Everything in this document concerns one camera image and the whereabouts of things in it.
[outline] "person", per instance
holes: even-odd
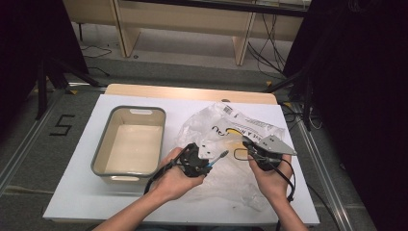
[[[182,148],[176,147],[161,161],[160,167],[176,158]],[[283,155],[283,158],[291,162],[290,155]],[[288,183],[275,171],[261,170],[255,161],[248,156],[249,166],[251,167],[259,190],[266,197],[277,216],[280,219],[282,227],[286,230],[307,230],[295,210],[290,205],[286,197]],[[290,178],[292,170],[289,165],[283,163],[279,169]],[[150,191],[132,202],[117,214],[108,218],[95,229],[100,230],[135,230],[140,223],[153,211],[166,204],[170,200],[176,200],[183,196],[192,188],[201,185],[204,182],[204,175],[198,177],[187,177],[179,167],[169,169],[155,184]]]

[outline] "clear plastic bag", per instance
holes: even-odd
[[[220,102],[196,113],[180,129],[176,144],[184,147],[195,142],[199,147],[199,157],[210,161],[225,150],[229,154],[217,161],[205,184],[192,189],[185,198],[195,200],[216,196],[241,202],[258,211],[264,210],[268,202],[259,192],[246,161],[242,136],[259,141],[275,135],[283,140],[284,134],[283,128],[250,118]]]

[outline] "forearm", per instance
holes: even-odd
[[[166,202],[166,198],[151,191],[105,220],[94,230],[135,230],[150,213]]]
[[[286,198],[281,199],[269,199],[268,200],[276,215],[279,217],[279,220],[282,224],[282,227],[286,231],[301,231],[307,230],[303,221],[297,215],[296,211],[293,209],[291,204]]]

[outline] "person's left hand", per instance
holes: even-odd
[[[172,159],[175,159],[180,153],[182,148],[176,147],[168,153],[168,155],[162,159],[159,167],[163,167],[168,164]],[[162,177],[160,177],[150,192],[158,193],[166,201],[175,200],[184,195],[192,188],[201,185],[204,181],[204,175],[198,177],[188,177],[178,167],[172,167]]]

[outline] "hand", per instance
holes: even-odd
[[[292,156],[283,155],[282,159],[290,163],[292,160]],[[249,155],[248,160],[249,166],[254,172],[259,190],[267,198],[267,200],[269,202],[272,202],[272,200],[286,200],[286,190],[288,188],[288,182],[275,170],[263,171],[262,169],[260,169],[255,160],[253,160],[253,158]],[[281,162],[278,169],[282,171],[282,173],[285,174],[288,179],[291,179],[293,173],[291,167],[287,163]]]
[[[176,147],[162,159],[159,167],[168,164],[172,159],[175,159],[182,148]],[[175,200],[184,195],[192,188],[201,185],[204,181],[204,176],[188,177],[179,167],[172,167],[154,184],[150,192],[157,193],[162,196],[165,201]]]

